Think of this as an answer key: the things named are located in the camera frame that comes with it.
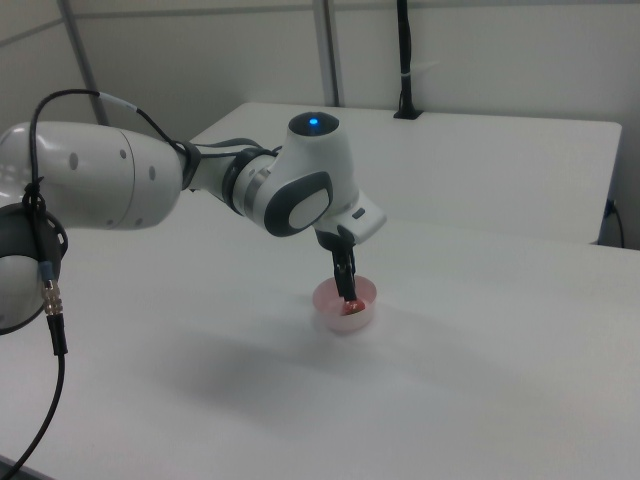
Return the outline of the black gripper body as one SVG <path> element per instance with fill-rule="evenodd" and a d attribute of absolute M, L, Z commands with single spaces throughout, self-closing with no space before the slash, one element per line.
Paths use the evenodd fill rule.
<path fill-rule="evenodd" d="M 354 235 L 341 225 L 336 233 L 316 229 L 315 234 L 319 245 L 331 252 L 351 251 L 356 245 Z"/>

